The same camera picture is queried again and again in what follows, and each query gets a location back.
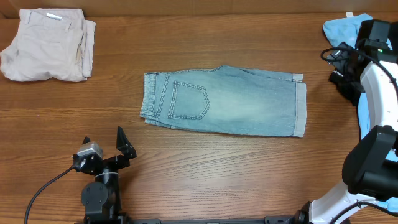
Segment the folded beige trousers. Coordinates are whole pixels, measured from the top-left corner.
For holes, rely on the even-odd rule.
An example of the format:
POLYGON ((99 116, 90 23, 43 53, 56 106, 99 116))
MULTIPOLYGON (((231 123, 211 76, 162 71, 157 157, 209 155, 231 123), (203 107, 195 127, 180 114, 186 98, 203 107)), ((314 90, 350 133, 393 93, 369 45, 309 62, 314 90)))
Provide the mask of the folded beige trousers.
POLYGON ((92 76, 96 23, 82 9, 20 9, 19 27, 1 52, 2 74, 17 82, 92 76))

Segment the black garment with print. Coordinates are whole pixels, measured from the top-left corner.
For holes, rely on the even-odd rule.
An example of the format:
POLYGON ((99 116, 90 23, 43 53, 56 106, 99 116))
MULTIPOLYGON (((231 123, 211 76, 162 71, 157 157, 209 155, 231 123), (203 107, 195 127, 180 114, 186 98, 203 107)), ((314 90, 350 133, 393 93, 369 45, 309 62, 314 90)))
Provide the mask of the black garment with print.
POLYGON ((337 69, 332 71, 329 81, 336 86, 338 92, 349 100, 353 106, 358 106, 359 99, 364 93, 364 88, 360 82, 346 78, 337 69))

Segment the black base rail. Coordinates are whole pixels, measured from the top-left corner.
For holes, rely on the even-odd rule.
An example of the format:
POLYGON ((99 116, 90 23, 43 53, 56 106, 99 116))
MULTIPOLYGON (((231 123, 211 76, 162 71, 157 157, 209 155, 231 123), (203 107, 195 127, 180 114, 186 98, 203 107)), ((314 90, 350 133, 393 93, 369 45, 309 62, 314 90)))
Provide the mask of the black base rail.
POLYGON ((209 219, 209 220, 160 220, 160 219, 141 219, 133 220, 114 220, 114 221, 81 221, 76 224, 84 223, 127 223, 127 224, 291 224, 294 222, 293 216, 268 216, 264 218, 243 218, 243 219, 209 219))

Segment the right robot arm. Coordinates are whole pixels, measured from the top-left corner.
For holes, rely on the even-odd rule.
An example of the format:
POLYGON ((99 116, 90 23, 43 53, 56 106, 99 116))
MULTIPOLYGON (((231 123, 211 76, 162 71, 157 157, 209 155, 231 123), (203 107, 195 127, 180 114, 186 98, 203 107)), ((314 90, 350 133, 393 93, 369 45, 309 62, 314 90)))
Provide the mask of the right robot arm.
POLYGON ((287 223, 349 223, 357 211, 372 207, 393 217, 382 203, 397 197, 397 54, 381 39, 355 47, 342 42, 327 50, 325 61, 350 74, 368 98, 370 130, 346 156, 342 181, 322 198, 307 202, 287 223))

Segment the light blue denim shorts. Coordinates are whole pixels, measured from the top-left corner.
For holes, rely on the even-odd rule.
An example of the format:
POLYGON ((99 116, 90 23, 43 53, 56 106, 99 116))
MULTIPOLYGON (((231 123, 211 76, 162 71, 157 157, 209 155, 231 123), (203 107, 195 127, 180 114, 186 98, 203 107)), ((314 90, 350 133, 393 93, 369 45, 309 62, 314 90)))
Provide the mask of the light blue denim shorts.
POLYGON ((144 74, 140 116, 170 129, 303 137, 307 86, 299 73, 222 65, 144 74))

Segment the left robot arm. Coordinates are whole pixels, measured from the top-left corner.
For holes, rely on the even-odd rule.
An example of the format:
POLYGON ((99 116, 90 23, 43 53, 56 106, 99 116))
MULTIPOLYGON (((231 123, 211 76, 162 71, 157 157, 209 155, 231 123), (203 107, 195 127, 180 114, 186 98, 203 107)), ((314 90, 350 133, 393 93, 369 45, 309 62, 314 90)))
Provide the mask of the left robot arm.
POLYGON ((73 155, 72 169, 94 177, 81 191, 84 223, 131 223, 129 215, 122 211, 119 170, 129 167, 137 153, 120 126, 116 149, 121 152, 119 155, 103 159, 99 144, 86 137, 73 155))

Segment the light blue t-shirt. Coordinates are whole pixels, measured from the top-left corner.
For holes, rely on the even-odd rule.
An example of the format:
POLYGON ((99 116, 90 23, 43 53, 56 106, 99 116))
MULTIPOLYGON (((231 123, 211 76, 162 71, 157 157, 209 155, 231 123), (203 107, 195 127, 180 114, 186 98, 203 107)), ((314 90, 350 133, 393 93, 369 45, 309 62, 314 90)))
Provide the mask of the light blue t-shirt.
MULTIPOLYGON (((372 19, 373 18, 367 14, 361 14, 358 16, 326 21, 323 25, 323 31, 332 47, 337 47, 341 42, 346 42, 348 45, 354 47, 362 21, 372 19)), ((391 23, 387 44, 389 48, 397 54, 396 22, 391 23)), ((359 104, 355 107, 358 112, 358 121, 362 140, 362 138, 369 132, 371 125, 368 98, 365 93, 361 95, 359 104)), ((397 162, 397 150, 391 151, 387 155, 387 159, 397 162)), ((388 208, 390 211, 397 212, 397 197, 382 203, 382 206, 388 208)))

